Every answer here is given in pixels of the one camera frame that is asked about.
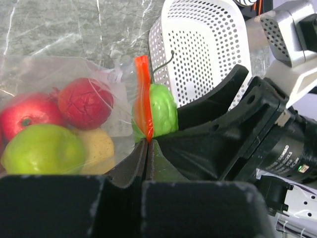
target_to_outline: gray marble surface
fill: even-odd
[[[112,68],[118,58],[148,54],[163,2],[0,0],[0,54],[83,57]],[[263,76],[268,47],[250,53],[253,75]]]

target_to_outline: yellow fruit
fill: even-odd
[[[85,144],[88,151],[81,174],[102,175],[115,166],[114,145],[111,137],[102,129],[73,130]]]

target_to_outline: plastic bag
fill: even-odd
[[[135,146],[132,120],[151,131],[145,60],[135,70],[133,61],[105,69],[82,58],[2,56],[2,174],[95,175],[120,163]]]

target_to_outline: white plastic mount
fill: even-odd
[[[317,222],[317,195],[294,185],[293,190],[287,191],[284,203],[288,205],[284,214]]]
[[[267,69],[265,77],[289,96],[286,104],[286,108],[289,108],[317,85],[317,58],[294,68],[275,60]]]

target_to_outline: green apple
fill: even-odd
[[[154,128],[153,138],[177,131],[177,104],[168,88],[161,84],[151,84],[149,95]],[[135,142],[138,142],[144,135],[134,122],[132,128]]]
[[[1,164],[8,174],[60,175],[80,173],[85,160],[85,146],[71,130],[34,124],[8,143]]]

